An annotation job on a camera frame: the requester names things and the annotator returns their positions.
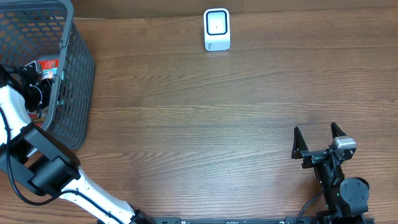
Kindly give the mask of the green wet wipes packet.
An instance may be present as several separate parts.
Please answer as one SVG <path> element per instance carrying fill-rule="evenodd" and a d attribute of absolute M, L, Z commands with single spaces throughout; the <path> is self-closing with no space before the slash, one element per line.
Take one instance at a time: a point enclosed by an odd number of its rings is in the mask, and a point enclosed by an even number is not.
<path fill-rule="evenodd" d="M 65 72 L 62 72 L 60 80 L 60 93 L 58 95 L 57 104 L 61 106 L 64 104 L 64 97 L 67 91 L 66 85 L 68 83 L 68 80 L 65 78 Z"/>

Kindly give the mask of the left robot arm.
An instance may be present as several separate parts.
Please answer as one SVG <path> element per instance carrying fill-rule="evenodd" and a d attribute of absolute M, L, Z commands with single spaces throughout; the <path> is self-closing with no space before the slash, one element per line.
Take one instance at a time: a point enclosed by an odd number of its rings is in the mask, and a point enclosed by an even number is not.
<path fill-rule="evenodd" d="M 1 170 L 15 194 L 34 206 L 68 200 L 98 223 L 153 223 L 92 181 L 76 154 L 29 118 L 44 100 L 38 76 L 31 65 L 1 66 Z"/>

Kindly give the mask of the orange spaghetti packet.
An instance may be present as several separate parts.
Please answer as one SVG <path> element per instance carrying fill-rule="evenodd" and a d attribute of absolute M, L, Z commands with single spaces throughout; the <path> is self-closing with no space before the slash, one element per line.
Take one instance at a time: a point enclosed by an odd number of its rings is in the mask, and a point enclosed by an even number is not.
<path fill-rule="evenodd" d="M 55 68 L 57 70 L 58 67 L 58 59 L 52 59 L 52 60 L 37 60 L 41 66 L 42 70 L 46 69 L 52 69 Z M 49 101 L 50 101 L 50 94 L 52 91 L 52 84 L 55 82 L 54 77 L 53 79 L 42 79 L 42 76 L 38 76 L 39 82 L 36 85 L 36 87 L 40 88 L 43 97 L 42 97 L 42 102 L 39 105 L 39 107 L 33 111 L 29 112 L 28 115 L 32 121 L 43 123 L 45 117 L 47 116 L 47 111 L 48 111 L 48 106 L 49 106 Z"/>

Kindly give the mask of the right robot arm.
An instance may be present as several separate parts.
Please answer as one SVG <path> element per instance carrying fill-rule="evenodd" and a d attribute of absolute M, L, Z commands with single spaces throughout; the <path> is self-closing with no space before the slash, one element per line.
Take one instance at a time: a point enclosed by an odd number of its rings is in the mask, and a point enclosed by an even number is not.
<path fill-rule="evenodd" d="M 370 184 L 363 178 L 347 179 L 341 168 L 350 160 L 356 149 L 356 141 L 332 122 L 333 140 L 320 151 L 309 151 L 299 127 L 294 128 L 294 143 L 291 158 L 301 159 L 302 168 L 312 168 L 320 183 L 321 191 L 312 197 L 299 211 L 296 223 L 374 223 L 364 213 L 368 211 Z M 324 196 L 326 210 L 315 217 L 302 218 L 307 207 Z"/>

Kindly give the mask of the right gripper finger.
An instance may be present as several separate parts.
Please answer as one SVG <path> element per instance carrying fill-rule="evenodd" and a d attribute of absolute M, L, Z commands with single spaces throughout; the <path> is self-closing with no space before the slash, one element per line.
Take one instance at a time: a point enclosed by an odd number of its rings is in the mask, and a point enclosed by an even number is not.
<path fill-rule="evenodd" d="M 294 143 L 291 153 L 292 159 L 303 159 L 308 154 L 308 147 L 298 126 L 294 128 Z"/>
<path fill-rule="evenodd" d="M 331 127 L 331 133 L 332 133 L 332 137 L 333 137 L 333 138 L 342 137 L 342 136 L 345 136 L 345 135 L 346 135 L 346 133 L 343 132 L 343 131 L 340 129 L 340 127 L 339 127 L 335 122 L 332 122 L 331 125 L 330 125 L 330 127 Z"/>

